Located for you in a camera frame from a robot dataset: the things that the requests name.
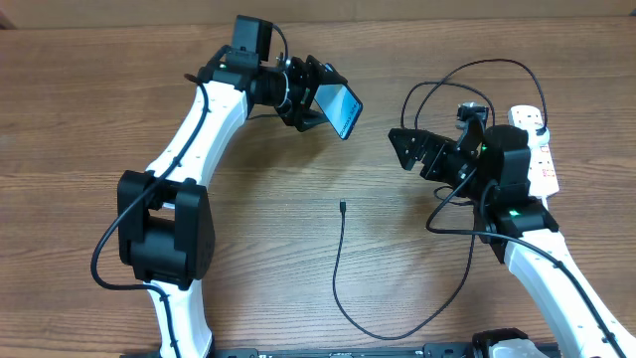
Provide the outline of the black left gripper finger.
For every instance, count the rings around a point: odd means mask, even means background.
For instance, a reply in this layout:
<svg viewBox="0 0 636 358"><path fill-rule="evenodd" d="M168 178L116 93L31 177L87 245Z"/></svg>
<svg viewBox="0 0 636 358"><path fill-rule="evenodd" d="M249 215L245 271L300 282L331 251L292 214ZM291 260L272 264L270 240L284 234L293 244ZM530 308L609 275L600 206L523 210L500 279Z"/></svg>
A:
<svg viewBox="0 0 636 358"><path fill-rule="evenodd" d="M328 118L322 111L307 109L296 115L295 127L299 132L304 132L326 122Z"/></svg>
<svg viewBox="0 0 636 358"><path fill-rule="evenodd" d="M348 80L330 64L323 64L312 55L307 56L306 64L312 86L346 85L348 83Z"/></svg>

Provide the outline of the blue screen smartphone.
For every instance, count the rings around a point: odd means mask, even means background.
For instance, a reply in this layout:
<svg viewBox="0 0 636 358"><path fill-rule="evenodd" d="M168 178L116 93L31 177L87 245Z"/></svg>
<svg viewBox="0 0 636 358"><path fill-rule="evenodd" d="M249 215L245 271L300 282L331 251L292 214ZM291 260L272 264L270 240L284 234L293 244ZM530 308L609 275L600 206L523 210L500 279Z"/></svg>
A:
<svg viewBox="0 0 636 358"><path fill-rule="evenodd" d="M321 85L314 99L342 140L347 140L363 111L363 103L348 85Z"/></svg>

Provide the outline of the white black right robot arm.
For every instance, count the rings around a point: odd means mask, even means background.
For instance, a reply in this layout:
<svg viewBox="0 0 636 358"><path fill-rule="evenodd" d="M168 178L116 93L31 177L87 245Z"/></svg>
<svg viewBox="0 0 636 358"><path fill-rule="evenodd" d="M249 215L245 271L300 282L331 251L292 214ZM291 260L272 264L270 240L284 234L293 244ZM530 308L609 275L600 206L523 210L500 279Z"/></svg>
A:
<svg viewBox="0 0 636 358"><path fill-rule="evenodd" d="M388 138L403 169L421 162L421 177L473 202L469 235L489 245L523 285L564 356L634 356L634 336L577 267L556 219L530 194L527 131L469 124L457 140L407 128L391 129Z"/></svg>

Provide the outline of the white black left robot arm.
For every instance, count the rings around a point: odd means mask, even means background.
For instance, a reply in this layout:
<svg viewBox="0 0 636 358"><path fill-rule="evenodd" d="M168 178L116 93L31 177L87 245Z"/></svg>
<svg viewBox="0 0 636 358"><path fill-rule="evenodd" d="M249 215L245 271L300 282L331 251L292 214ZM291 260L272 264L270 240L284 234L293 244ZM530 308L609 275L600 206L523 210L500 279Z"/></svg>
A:
<svg viewBox="0 0 636 358"><path fill-rule="evenodd" d="M335 68L283 52L267 65L279 27L239 15L232 40L188 81L197 87L175 136L144 171L126 171L117 185L117 217L96 245L93 280L108 290L145 290L158 318L158 357L212 357L202 280L214 255L215 230L208 188L234 134L257 105L303 132L330 123L340 139L351 135L363 104ZM129 286L100 277L98 258L111 235L121 261L132 267Z"/></svg>

